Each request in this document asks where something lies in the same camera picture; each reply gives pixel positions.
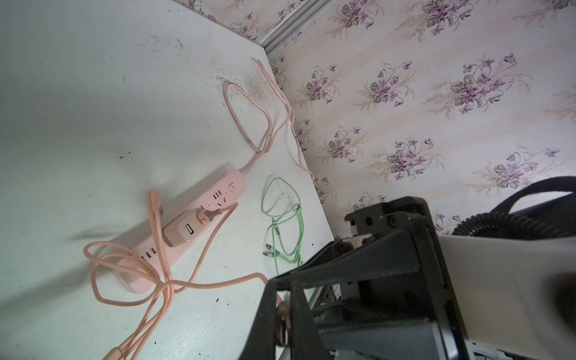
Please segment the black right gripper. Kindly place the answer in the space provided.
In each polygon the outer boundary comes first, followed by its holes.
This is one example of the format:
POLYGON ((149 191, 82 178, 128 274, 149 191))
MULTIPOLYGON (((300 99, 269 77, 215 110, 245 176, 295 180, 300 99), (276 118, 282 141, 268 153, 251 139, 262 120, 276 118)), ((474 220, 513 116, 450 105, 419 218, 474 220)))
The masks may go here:
POLYGON ((328 243, 265 286, 242 359, 471 359, 428 204, 405 196, 356 210, 352 239, 328 243))

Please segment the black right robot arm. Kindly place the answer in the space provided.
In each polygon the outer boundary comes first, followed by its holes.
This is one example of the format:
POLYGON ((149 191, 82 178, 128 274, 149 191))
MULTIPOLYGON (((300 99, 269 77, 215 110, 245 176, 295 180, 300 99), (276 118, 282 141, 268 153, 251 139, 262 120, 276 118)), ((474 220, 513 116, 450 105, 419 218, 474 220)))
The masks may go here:
POLYGON ((519 190, 438 235, 405 196, 345 217, 328 243, 265 286, 242 359, 473 359, 474 344, 575 357, 575 178, 519 190))

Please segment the pink charger plug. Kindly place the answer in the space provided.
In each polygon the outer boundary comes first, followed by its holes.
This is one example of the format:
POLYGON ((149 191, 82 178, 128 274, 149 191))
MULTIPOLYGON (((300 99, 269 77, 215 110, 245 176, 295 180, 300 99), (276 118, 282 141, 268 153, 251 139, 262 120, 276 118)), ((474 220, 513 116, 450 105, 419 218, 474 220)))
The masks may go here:
POLYGON ((193 244, 221 214, 221 209, 212 211, 194 208, 185 211, 164 228, 163 236, 166 243, 170 247, 193 244))

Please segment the pink power strip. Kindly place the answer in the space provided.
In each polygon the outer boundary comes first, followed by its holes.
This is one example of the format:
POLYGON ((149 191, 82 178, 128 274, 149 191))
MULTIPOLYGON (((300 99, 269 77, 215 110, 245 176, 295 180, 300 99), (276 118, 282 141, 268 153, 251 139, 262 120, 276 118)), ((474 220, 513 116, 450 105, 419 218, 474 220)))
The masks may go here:
MULTIPOLYGON (((201 196, 190 202, 169 220, 162 220, 162 239, 167 262, 171 267, 203 235, 207 229, 216 224, 216 219, 223 210, 236 203, 247 190, 245 177, 234 169, 213 184, 201 196)), ((162 273, 158 249, 152 235, 142 240, 132 249, 146 264, 162 273)), ((121 284, 136 294, 147 292, 152 282, 134 274, 114 271, 121 284)))

